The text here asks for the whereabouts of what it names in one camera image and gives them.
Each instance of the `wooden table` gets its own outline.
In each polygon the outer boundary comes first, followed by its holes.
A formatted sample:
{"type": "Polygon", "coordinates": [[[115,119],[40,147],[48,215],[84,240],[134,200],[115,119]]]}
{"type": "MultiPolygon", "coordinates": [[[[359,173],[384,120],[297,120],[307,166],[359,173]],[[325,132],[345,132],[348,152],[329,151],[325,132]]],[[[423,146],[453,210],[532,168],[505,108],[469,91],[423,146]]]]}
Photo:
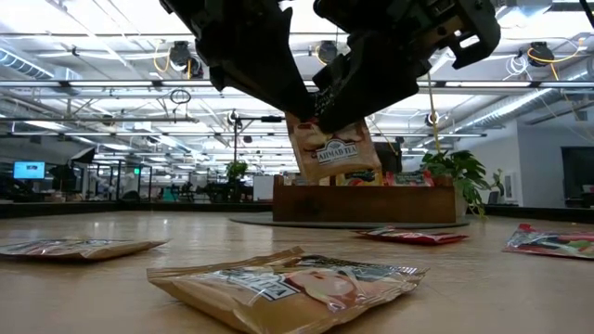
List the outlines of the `wooden table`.
{"type": "MultiPolygon", "coordinates": [[[[220,263],[293,246],[328,256],[432,270],[418,289],[331,333],[589,333],[594,263],[501,252],[518,220],[461,227],[437,248],[353,238],[349,231],[229,223],[223,213],[115,212],[0,220],[0,244],[34,238],[172,238],[106,263],[0,262],[0,333],[232,333],[146,280],[145,268],[220,263]]],[[[592,225],[530,222],[594,230],[592,225]]]]}

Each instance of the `computer monitor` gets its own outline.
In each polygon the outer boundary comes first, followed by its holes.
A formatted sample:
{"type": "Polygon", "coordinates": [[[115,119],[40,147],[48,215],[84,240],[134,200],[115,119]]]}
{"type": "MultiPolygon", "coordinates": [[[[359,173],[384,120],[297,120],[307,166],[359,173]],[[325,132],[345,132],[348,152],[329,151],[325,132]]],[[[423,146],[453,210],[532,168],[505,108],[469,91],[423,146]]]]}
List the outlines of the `computer monitor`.
{"type": "Polygon", "coordinates": [[[45,162],[16,161],[12,175],[18,180],[43,180],[45,178],[45,162]]]}

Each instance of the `wooden crate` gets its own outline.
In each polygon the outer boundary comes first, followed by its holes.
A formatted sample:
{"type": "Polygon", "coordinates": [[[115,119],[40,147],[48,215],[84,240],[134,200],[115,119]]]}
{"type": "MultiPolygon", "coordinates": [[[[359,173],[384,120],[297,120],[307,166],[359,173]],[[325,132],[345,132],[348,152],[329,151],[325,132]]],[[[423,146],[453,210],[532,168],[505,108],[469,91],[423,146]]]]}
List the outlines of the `wooden crate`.
{"type": "Polygon", "coordinates": [[[277,222],[456,222],[453,187],[284,186],[275,182],[277,222]]]}

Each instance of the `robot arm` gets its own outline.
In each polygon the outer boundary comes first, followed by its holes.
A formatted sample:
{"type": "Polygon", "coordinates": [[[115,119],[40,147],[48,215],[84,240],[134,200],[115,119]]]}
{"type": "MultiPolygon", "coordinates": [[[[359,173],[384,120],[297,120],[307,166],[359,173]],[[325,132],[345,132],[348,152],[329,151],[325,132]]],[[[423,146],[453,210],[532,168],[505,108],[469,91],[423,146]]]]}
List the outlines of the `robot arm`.
{"type": "Polygon", "coordinates": [[[500,29],[488,0],[316,0],[349,33],[351,51],[313,78],[308,92],[289,48],[292,9],[278,0],[161,0],[196,36],[218,90],[235,87],[334,132],[418,93],[428,59],[449,46],[459,69],[488,57],[500,29]],[[477,42],[462,47],[464,40],[477,42]]]}

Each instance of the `green plant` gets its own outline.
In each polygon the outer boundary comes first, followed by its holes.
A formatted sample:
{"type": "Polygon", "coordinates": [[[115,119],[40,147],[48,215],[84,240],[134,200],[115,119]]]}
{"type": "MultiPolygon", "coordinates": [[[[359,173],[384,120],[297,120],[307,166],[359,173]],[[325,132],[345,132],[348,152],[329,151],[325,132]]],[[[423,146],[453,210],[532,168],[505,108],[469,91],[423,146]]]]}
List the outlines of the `green plant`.
{"type": "Polygon", "coordinates": [[[226,166],[226,177],[229,182],[239,180],[248,171],[248,164],[245,161],[230,162],[226,166]]]}
{"type": "Polygon", "coordinates": [[[451,177],[456,191],[468,202],[471,211],[476,210],[481,217],[484,217],[484,204],[479,190],[490,190],[496,186],[503,195],[501,171],[493,174],[495,183],[490,185],[484,180],[484,166],[468,150],[449,155],[447,151],[427,153],[422,162],[421,169],[430,171],[432,177],[451,177]]]}

